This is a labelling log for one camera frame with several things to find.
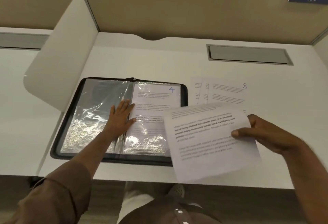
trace floor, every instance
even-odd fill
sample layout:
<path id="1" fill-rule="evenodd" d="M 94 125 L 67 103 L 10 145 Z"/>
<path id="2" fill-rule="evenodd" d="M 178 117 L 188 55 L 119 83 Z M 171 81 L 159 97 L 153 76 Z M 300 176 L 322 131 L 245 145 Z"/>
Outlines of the floor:
<path id="1" fill-rule="evenodd" d="M 123 190 L 124 182 L 95 180 L 89 210 L 79 224 L 115 224 Z M 28 192 L 26 177 L 0 176 L 0 223 L 13 214 L 17 201 Z M 186 185 L 186 198 L 217 212 L 224 224 L 306 223 L 292 190 Z"/>

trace finger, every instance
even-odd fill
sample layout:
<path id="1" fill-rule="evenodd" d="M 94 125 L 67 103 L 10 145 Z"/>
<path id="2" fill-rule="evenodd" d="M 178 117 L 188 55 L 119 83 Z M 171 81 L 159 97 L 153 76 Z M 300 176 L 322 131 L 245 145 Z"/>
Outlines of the finger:
<path id="1" fill-rule="evenodd" d="M 113 105 L 111 107 L 111 111 L 109 112 L 109 118 L 112 117 L 114 115 L 114 113 L 115 113 L 115 106 Z"/>
<path id="2" fill-rule="evenodd" d="M 127 123 L 126 123 L 126 130 L 128 130 L 132 125 L 133 125 L 133 123 L 134 122 L 136 122 L 137 121 L 137 119 L 136 118 L 133 118 L 133 119 L 130 119 Z"/>
<path id="3" fill-rule="evenodd" d="M 126 100 L 120 112 L 124 112 L 128 108 L 129 104 L 130 104 L 130 100 Z"/>
<path id="4" fill-rule="evenodd" d="M 116 108 L 116 112 L 119 113 L 121 111 L 121 108 L 124 104 L 124 100 L 121 100 L 120 104 L 118 104 L 117 108 Z"/>
<path id="5" fill-rule="evenodd" d="M 126 113 L 126 114 L 129 114 L 129 113 L 132 111 L 133 107 L 134 107 L 134 103 L 131 104 L 131 105 L 125 110 L 125 113 Z"/>
<path id="6" fill-rule="evenodd" d="M 251 124 L 251 127 L 254 127 L 256 123 L 256 119 L 258 119 L 259 117 L 255 114 L 250 114 L 247 117 L 249 119 L 249 123 Z"/>
<path id="7" fill-rule="evenodd" d="M 256 139 L 264 139 L 266 138 L 266 133 L 259 129 L 259 128 L 240 128 L 237 130 L 232 131 L 231 136 L 234 138 L 241 138 L 241 137 L 253 137 Z"/>

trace person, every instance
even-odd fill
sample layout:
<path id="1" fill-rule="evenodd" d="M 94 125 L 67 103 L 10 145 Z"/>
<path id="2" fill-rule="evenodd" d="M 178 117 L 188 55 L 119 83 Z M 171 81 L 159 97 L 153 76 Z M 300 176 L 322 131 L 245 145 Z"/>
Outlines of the person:
<path id="1" fill-rule="evenodd" d="M 70 161 L 39 181 L 6 224 L 73 224 L 88 209 L 92 178 L 113 140 L 136 121 L 127 117 L 134 104 L 122 101 L 112 106 L 104 130 Z M 272 152 L 282 155 L 308 223 L 328 223 L 328 173 L 310 147 L 300 138 L 261 119 L 249 115 L 251 128 L 232 132 L 236 139 L 253 137 Z M 133 190 L 126 184 L 119 215 L 120 224 L 180 223 L 216 224 L 219 219 L 201 206 L 184 201 L 183 188 L 175 186 L 159 198 Z"/>

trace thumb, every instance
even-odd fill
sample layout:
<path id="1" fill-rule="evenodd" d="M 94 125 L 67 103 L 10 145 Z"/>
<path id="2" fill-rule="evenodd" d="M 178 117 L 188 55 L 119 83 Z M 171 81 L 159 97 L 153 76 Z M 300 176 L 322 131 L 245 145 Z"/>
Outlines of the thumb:
<path id="1" fill-rule="evenodd" d="M 266 134 L 263 130 L 258 128 L 243 127 L 232 131 L 231 136 L 234 138 L 253 137 L 256 139 L 264 139 L 266 137 Z"/>
<path id="2" fill-rule="evenodd" d="M 132 126 L 133 123 L 136 122 L 136 121 L 137 121 L 136 118 L 130 119 L 130 120 L 126 123 L 126 125 L 125 125 L 126 130 L 128 130 L 128 129 L 130 128 L 130 126 Z"/>

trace paper sheet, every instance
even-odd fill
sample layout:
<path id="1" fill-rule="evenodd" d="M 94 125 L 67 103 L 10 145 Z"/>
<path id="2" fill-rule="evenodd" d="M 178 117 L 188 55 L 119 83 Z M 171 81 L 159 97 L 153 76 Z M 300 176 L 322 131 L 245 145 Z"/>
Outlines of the paper sheet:
<path id="1" fill-rule="evenodd" d="M 208 103 L 229 102 L 243 106 L 247 98 L 246 83 L 236 83 L 217 78 L 209 80 Z"/>
<path id="2" fill-rule="evenodd" d="M 192 77 L 191 78 L 191 88 L 188 89 L 190 94 L 188 96 L 188 105 L 194 106 L 198 104 L 200 88 L 202 86 L 201 77 Z"/>
<path id="3" fill-rule="evenodd" d="M 250 127 L 242 110 L 214 103 L 170 109 L 164 114 L 167 141 L 179 182 L 194 182 L 260 161 L 254 139 L 232 138 Z"/>
<path id="4" fill-rule="evenodd" d="M 163 113 L 181 105 L 180 91 L 179 85 L 134 85 L 132 103 L 135 103 L 135 107 L 129 118 L 136 118 L 137 121 L 127 131 L 125 154 L 170 155 Z"/>
<path id="5" fill-rule="evenodd" d="M 209 81 L 211 78 L 203 77 L 202 78 L 202 84 L 200 87 L 200 92 L 199 92 L 199 100 L 198 104 L 207 104 L 208 102 L 208 88 L 209 88 Z"/>

